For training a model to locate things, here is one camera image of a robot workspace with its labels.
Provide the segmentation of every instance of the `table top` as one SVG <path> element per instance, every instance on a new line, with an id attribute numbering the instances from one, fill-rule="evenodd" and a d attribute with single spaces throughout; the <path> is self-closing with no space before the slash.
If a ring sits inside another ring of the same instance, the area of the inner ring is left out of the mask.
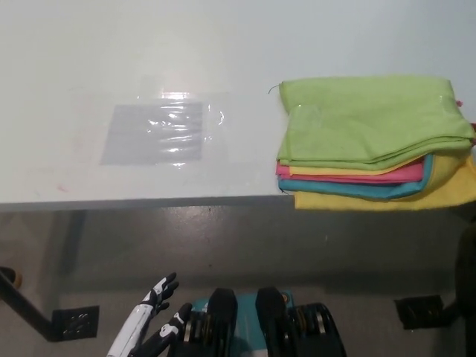
<path id="1" fill-rule="evenodd" d="M 433 74 L 476 118 L 472 0 L 0 2 L 0 208 L 285 197 L 300 77 Z"/>

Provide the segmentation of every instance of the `folded cloth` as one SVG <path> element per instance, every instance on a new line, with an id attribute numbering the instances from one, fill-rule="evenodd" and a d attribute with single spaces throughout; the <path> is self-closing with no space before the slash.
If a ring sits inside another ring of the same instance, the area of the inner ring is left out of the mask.
<path id="1" fill-rule="evenodd" d="M 466 153 L 464 156 L 436 154 L 433 168 L 426 188 L 413 196 L 383 202 L 322 193 L 295 192 L 295 207 L 298 210 L 425 210 L 476 201 L 476 168 L 470 154 Z"/>
<path id="2" fill-rule="evenodd" d="M 294 175 L 289 166 L 276 165 L 276 174 L 282 180 L 326 181 L 356 184 L 398 184 L 420 181 L 423 178 L 423 160 L 415 160 L 381 175 Z"/>
<path id="3" fill-rule="evenodd" d="M 302 166 L 285 166 L 289 167 L 289 172 L 291 175 L 366 175 L 366 176 L 373 176 L 373 175 L 382 175 L 384 173 L 389 173 L 391 171 L 397 170 L 400 167 L 410 164 L 411 162 L 415 161 L 417 158 L 421 158 L 421 156 L 417 156 L 416 158 L 412 158 L 409 160 L 405 160 L 395 166 L 388 167 L 387 169 L 382 170 L 357 170 L 357 169 L 339 169 L 339 168 L 330 168 L 330 167 L 302 167 Z"/>
<path id="4" fill-rule="evenodd" d="M 423 179 L 417 182 L 404 184 L 336 184 L 332 182 L 281 180 L 278 187 L 285 191 L 304 191 L 330 193 L 342 196 L 362 197 L 365 199 L 396 199 L 414 195 L 422 191 L 427 185 L 433 168 L 433 155 L 426 155 L 423 163 Z"/>
<path id="5" fill-rule="evenodd" d="M 474 132 L 448 80 L 388 76 L 283 82 L 289 124 L 281 164 L 380 170 L 441 149 L 467 149 Z"/>

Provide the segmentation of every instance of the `gray floor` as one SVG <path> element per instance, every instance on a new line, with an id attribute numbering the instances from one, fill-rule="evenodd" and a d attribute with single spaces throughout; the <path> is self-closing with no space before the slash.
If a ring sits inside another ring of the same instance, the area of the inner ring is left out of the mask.
<path id="1" fill-rule="evenodd" d="M 463 356 L 461 324 L 403 331 L 393 305 L 396 298 L 435 293 L 451 300 L 457 239 L 466 223 L 448 211 L 194 207 L 83 218 L 3 213 L 0 264 L 23 271 L 22 291 L 48 314 L 100 304 L 98 337 L 49 344 L 0 302 L 2 356 L 105 356 L 131 308 L 171 271 L 181 282 L 172 309 L 216 286 L 250 292 L 274 284 L 291 289 L 298 303 L 324 302 L 348 356 Z"/>

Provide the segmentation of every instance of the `white robotic hand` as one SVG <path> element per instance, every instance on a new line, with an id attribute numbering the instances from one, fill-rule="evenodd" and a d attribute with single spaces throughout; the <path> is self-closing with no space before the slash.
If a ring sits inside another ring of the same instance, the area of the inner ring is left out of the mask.
<path id="1" fill-rule="evenodd" d="M 112 344 L 107 357 L 130 357 L 130 356 L 154 356 L 159 353 L 153 354 L 138 354 L 138 351 L 153 350 L 148 346 L 153 342 L 158 343 L 156 347 L 162 347 L 164 349 L 170 344 L 171 341 L 178 335 L 182 325 L 186 323 L 190 317 L 190 311 L 192 306 L 190 304 L 183 305 L 182 308 L 174 315 L 168 324 L 162 327 L 162 329 L 154 334 L 143 346 L 142 341 L 146 335 L 150 321 L 161 311 L 169 307 L 166 299 L 170 298 L 175 289 L 179 286 L 178 282 L 174 282 L 176 273 L 172 273 L 168 277 L 165 277 L 159 281 L 146 295 L 146 297 L 132 310 L 131 314 L 127 318 L 126 322 L 122 326 L 118 336 Z"/>

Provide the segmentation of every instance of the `black mechanical part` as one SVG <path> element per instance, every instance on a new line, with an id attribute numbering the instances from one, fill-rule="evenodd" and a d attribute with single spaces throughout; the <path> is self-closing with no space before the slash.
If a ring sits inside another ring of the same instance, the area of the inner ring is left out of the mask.
<path id="1" fill-rule="evenodd" d="M 286 308 L 279 291 L 258 291 L 256 308 L 272 357 L 345 357 L 344 345 L 329 310 L 322 303 Z"/>
<path id="2" fill-rule="evenodd" d="M 466 355 L 476 356 L 476 223 L 461 235 L 454 272 L 456 303 L 465 321 Z"/>
<path id="3" fill-rule="evenodd" d="M 216 289 L 206 312 L 192 312 L 184 332 L 170 346 L 169 357 L 229 357 L 237 324 L 233 290 Z"/>
<path id="4" fill-rule="evenodd" d="M 459 316 L 456 303 L 443 308 L 439 295 L 407 297 L 395 300 L 404 329 L 433 329 L 451 325 Z"/>
<path id="5" fill-rule="evenodd" d="M 456 300 L 443 308 L 441 297 L 396 300 L 404 329 L 447 327 L 460 316 L 465 322 L 466 356 L 476 357 L 476 222 L 461 235 L 454 270 Z"/>
<path id="6" fill-rule="evenodd" d="M 11 307 L 45 340 L 60 342 L 97 335 L 99 306 L 54 310 L 49 321 L 0 271 L 0 299 Z"/>

